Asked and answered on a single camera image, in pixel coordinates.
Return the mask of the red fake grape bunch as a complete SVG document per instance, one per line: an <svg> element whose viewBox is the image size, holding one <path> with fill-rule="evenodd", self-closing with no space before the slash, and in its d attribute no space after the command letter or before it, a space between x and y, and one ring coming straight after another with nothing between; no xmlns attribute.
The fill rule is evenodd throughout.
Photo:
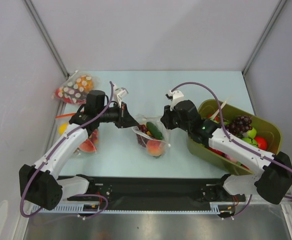
<svg viewBox="0 0 292 240"><path fill-rule="evenodd" d="M144 133L144 134L147 134L148 129L147 129L146 125L144 125L144 124L140 124L140 125L138 125L137 127L138 127L138 129L139 129L140 132L142 132L142 133ZM139 143L142 147L145 148L148 139L147 139L146 137L144 137L144 136L141 136L141 135L137 134L137 141L138 141L138 143Z"/></svg>

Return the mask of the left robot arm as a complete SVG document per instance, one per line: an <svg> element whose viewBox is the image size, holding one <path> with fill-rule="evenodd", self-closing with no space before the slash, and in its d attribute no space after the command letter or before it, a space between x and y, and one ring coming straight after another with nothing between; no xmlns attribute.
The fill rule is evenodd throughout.
<svg viewBox="0 0 292 240"><path fill-rule="evenodd" d="M112 88L109 101L101 90L88 93L86 103L71 117L64 133L48 152L33 165L23 165L19 170L20 210L24 201L46 210L54 209L60 201L80 195L85 200L95 197L96 188L85 176L76 175L59 180L65 163L101 123L113 123L119 129L130 128L138 122L130 115L123 98L125 88Z"/></svg>

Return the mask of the green fake cucumber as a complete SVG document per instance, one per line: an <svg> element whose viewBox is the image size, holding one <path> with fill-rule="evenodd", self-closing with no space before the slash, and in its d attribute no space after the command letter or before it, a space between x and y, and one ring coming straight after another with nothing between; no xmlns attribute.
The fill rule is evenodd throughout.
<svg viewBox="0 0 292 240"><path fill-rule="evenodd" d="M148 131L150 132L150 134L157 140L162 141L164 139L163 134L161 133L161 131L157 128L157 126L148 121L146 122L146 127L148 129Z"/></svg>

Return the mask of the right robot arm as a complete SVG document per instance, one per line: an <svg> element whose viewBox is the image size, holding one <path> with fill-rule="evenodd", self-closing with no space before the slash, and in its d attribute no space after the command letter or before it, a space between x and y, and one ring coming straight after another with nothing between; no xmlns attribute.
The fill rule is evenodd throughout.
<svg viewBox="0 0 292 240"><path fill-rule="evenodd" d="M291 161L287 154L274 154L256 148L227 132L220 124L202 119L190 100L164 106L160 121L169 129L182 129L194 142L221 151L248 167L250 175L226 175L217 186L217 197L223 201L233 195L259 195L278 205L292 186Z"/></svg>

